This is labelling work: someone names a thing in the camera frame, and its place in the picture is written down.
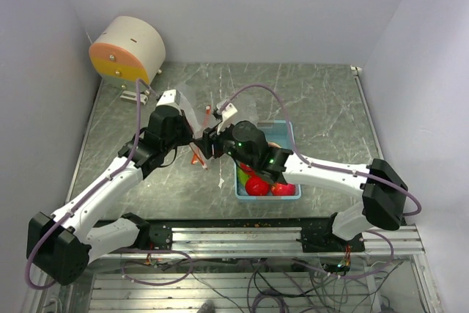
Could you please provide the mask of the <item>clear zip top bag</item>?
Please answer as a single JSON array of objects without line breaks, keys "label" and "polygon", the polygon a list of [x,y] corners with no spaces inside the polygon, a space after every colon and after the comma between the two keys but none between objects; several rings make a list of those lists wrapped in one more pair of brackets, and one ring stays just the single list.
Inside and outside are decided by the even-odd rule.
[{"label": "clear zip top bag", "polygon": [[177,89],[181,97],[180,108],[184,111],[190,127],[193,130],[193,136],[198,139],[202,136],[202,131],[205,128],[216,128],[218,121],[214,117],[213,112],[216,106],[223,101],[232,103],[238,110],[238,115],[235,117],[233,125],[243,120],[247,120],[258,125],[259,114],[257,105],[252,95],[241,93],[237,97],[230,98],[230,95],[225,95],[219,101],[209,106],[209,111],[204,110],[199,106],[196,98],[196,90],[187,84],[178,84],[174,89]]}]

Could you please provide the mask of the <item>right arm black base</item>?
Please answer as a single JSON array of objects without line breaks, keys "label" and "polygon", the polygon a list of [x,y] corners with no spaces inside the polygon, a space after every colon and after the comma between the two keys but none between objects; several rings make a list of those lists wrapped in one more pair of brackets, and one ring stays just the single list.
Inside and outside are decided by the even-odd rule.
[{"label": "right arm black base", "polygon": [[344,253],[349,246],[352,253],[365,251],[361,233],[352,240],[342,240],[332,234],[332,217],[301,218],[301,231],[298,242],[304,253]]}]

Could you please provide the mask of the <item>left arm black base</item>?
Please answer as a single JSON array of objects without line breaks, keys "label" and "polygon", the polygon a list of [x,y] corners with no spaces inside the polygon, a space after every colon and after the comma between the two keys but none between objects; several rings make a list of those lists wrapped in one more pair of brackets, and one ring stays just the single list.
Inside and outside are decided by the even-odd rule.
[{"label": "left arm black base", "polygon": [[165,224],[147,221],[133,213],[122,216],[131,221],[138,229],[138,234],[130,248],[139,250],[168,250],[172,245],[172,231]]}]

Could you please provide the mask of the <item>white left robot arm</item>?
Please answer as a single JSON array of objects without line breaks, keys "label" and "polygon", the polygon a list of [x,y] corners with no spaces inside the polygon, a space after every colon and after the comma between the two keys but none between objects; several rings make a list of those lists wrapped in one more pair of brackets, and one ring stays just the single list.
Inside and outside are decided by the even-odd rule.
[{"label": "white left robot arm", "polygon": [[150,225],[135,214],[124,214],[103,227],[95,224],[117,197],[162,168],[165,157],[190,144],[199,129],[191,104],[157,105],[148,125],[137,128],[134,137],[97,180],[51,215],[39,212],[30,220],[26,283],[36,290],[40,288],[30,278],[32,266],[67,285],[104,254],[121,248],[141,252],[148,247]]}]

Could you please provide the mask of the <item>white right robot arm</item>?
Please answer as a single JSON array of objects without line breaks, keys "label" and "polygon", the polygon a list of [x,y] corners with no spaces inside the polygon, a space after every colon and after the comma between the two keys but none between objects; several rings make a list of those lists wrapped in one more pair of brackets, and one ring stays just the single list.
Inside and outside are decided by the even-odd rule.
[{"label": "white right robot arm", "polygon": [[396,231],[401,226],[407,186],[384,160],[374,159],[366,165],[306,157],[269,145],[264,132],[249,121],[224,130],[206,128],[195,144],[204,157],[228,155],[271,185],[311,185],[354,196],[356,203],[334,213],[322,235],[331,251],[341,250],[357,234],[372,227]]}]

